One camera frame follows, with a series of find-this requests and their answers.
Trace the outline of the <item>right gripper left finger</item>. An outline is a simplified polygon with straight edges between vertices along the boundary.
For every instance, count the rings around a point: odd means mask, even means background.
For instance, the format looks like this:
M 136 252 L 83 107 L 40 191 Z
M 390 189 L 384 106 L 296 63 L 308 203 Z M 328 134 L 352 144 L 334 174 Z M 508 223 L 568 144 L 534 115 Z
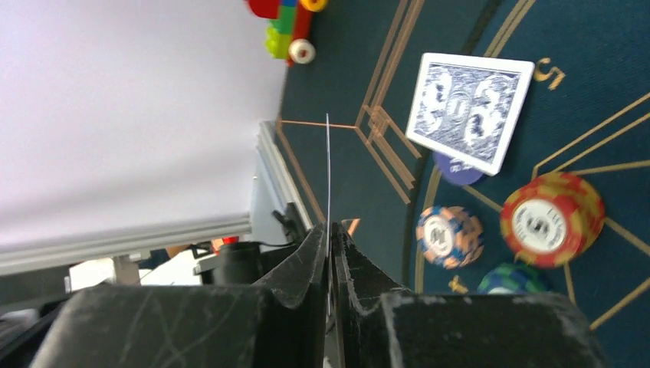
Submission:
M 320 367 L 327 237 L 251 285 L 99 286 L 61 309 L 34 367 Z

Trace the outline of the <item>blue backed playing card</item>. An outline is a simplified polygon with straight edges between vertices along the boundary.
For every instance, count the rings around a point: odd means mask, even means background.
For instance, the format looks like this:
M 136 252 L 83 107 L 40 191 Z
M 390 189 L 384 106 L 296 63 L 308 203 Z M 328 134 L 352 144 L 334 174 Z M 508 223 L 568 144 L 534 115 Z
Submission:
M 497 175 L 534 69 L 532 61 L 424 53 L 405 136 Z
M 330 216 L 331 216 L 331 148 L 330 148 L 330 117 L 329 113 L 326 112 L 326 158 L 327 158 L 327 217 L 326 217 L 326 251 L 325 251 L 325 265 L 326 270 L 328 272 L 327 274 L 327 281 L 328 281 L 328 286 L 327 286 L 327 302 L 326 302 L 326 320 L 329 321 L 330 316 L 331 316 L 331 302 L 332 302 L 332 297 L 331 297 L 331 266 L 330 266 L 330 248 L 331 248 L 331 235 L 330 235 L 330 230 L 331 230 L 331 221 L 330 221 Z

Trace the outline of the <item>orange poker chip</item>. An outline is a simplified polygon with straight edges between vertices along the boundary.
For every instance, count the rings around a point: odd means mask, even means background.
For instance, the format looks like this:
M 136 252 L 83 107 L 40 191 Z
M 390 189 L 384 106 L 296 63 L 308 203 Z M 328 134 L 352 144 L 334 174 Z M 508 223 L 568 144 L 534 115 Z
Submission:
M 500 213 L 514 257 L 538 268 L 562 266 L 585 252 L 605 224 L 604 201 L 585 179 L 549 172 L 511 193 Z

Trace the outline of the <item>dark green rectangular poker mat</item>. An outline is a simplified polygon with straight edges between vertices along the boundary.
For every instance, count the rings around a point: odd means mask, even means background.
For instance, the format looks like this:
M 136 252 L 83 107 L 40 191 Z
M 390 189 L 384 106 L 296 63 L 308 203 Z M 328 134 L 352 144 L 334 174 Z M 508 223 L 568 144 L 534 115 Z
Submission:
M 331 216 L 390 276 L 416 291 L 434 272 L 415 243 L 420 212 L 445 182 L 405 129 L 420 57 L 470 54 L 500 1 L 331 1 L 315 14 L 317 56 L 287 72 L 276 142 L 313 222 Z

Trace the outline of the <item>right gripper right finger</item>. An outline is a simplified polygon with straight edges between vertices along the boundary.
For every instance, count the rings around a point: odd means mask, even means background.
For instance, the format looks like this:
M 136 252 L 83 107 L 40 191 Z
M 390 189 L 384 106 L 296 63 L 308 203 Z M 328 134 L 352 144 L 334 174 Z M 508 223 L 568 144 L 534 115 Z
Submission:
M 605 367 L 586 318 L 563 295 L 417 294 L 330 227 L 342 367 Z

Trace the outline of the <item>purple round blind button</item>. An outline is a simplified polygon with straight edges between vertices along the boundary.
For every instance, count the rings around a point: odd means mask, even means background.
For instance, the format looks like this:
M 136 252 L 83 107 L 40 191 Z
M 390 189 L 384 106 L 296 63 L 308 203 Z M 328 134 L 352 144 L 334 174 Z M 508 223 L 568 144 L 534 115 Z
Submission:
M 462 160 L 451 158 L 442 153 L 436 152 L 435 163 L 442 173 L 442 177 L 455 186 L 468 186 L 480 181 L 484 174 L 468 165 Z

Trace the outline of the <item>teal poker chip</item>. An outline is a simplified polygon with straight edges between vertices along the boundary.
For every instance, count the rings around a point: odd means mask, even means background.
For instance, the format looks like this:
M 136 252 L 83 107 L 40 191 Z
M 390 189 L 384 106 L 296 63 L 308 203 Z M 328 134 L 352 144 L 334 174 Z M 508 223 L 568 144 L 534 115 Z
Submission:
M 530 294 L 551 291 L 550 282 L 524 263 L 503 263 L 489 271 L 477 287 L 479 294 Z

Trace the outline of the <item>colourful lego brick toy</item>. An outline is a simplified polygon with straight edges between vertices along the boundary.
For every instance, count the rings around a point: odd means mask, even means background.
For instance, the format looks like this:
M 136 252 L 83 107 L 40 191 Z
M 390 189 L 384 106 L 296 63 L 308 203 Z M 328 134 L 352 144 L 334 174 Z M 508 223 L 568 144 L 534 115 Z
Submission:
M 248 0 L 253 15 L 267 19 L 265 47 L 270 56 L 290 67 L 309 64 L 316 49 L 308 40 L 314 13 L 328 5 L 327 0 Z

